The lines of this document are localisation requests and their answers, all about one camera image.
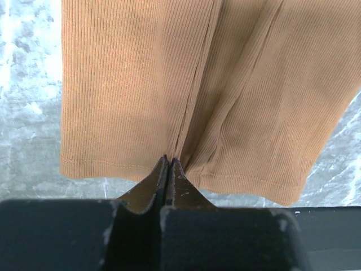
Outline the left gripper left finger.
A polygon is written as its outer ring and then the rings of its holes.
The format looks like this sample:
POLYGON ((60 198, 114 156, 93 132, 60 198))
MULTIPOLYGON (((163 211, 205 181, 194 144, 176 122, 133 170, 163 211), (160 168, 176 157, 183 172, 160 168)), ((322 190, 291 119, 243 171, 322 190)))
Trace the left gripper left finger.
POLYGON ((117 199, 1 202, 2 270, 157 270, 167 158, 117 199))

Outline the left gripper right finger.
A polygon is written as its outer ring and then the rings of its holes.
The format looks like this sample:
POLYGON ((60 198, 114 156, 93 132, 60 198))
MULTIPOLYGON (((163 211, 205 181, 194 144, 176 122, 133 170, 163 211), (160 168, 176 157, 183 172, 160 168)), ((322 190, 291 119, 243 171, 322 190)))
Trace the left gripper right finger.
POLYGON ((309 270, 298 223, 282 208, 221 208, 169 168, 161 270, 309 270))

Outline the tan ribbed tank top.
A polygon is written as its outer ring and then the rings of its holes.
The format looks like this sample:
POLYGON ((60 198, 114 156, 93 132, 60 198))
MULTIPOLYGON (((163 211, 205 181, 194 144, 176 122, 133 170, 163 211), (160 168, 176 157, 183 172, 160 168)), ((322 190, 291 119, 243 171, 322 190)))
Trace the tan ribbed tank top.
POLYGON ((298 201, 360 88, 359 1, 62 1, 60 173, 298 201))

